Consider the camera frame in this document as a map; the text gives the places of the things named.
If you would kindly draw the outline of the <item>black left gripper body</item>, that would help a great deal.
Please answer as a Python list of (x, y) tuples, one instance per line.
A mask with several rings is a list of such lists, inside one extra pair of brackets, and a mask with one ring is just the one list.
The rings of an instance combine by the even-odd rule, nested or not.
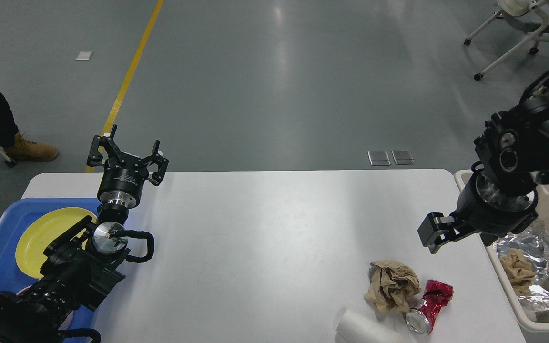
[(140, 204), (144, 183), (149, 177), (147, 169), (104, 165), (97, 198), (104, 205), (117, 204), (128, 209), (135, 208)]

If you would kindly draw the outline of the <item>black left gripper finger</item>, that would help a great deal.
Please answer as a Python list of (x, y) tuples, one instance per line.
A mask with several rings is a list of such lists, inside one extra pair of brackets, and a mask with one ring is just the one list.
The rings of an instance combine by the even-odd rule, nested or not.
[[(156, 140), (151, 155), (142, 158), (134, 164), (134, 171), (137, 172), (142, 182), (150, 182), (152, 185), (159, 186), (165, 178), (166, 169), (169, 160), (164, 158), (159, 150), (161, 142)], [(149, 167), (156, 165), (157, 170), (150, 172)]]
[(122, 152), (113, 139), (116, 130), (117, 125), (113, 125), (107, 134), (94, 136), (87, 157), (87, 167), (103, 167), (104, 170), (134, 170), (131, 155)]

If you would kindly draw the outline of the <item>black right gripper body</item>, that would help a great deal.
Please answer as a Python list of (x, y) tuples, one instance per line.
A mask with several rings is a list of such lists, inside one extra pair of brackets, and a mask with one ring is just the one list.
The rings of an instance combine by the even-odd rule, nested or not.
[(478, 171), (462, 190), (453, 215), (475, 228), (475, 233), (518, 234), (538, 217), (538, 199), (536, 190), (520, 196), (508, 195)]

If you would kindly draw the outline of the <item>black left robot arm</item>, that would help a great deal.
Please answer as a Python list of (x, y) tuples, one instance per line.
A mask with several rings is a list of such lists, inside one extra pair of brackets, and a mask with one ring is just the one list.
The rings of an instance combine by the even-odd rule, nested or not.
[(114, 141), (116, 128), (96, 135), (87, 157), (87, 166), (104, 169), (98, 216), (83, 217), (44, 248), (36, 283), (19, 293), (0, 291), (0, 343), (62, 343), (74, 337), (99, 343), (98, 330), (63, 329), (64, 321), (81, 306), (95, 311), (124, 280), (117, 271), (124, 261), (144, 263), (154, 256), (153, 235), (124, 224), (140, 204), (144, 183), (161, 184), (169, 160), (159, 140), (145, 158), (122, 152)]

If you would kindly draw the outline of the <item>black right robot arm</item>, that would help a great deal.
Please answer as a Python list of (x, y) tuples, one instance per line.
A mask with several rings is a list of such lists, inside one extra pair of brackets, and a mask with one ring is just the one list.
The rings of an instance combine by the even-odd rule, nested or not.
[(549, 185), (549, 70), (524, 89), (516, 106), (494, 113), (474, 145), (478, 161), (456, 209), (428, 213), (418, 228), (432, 254), (475, 233), (488, 247), (538, 217), (536, 188)]

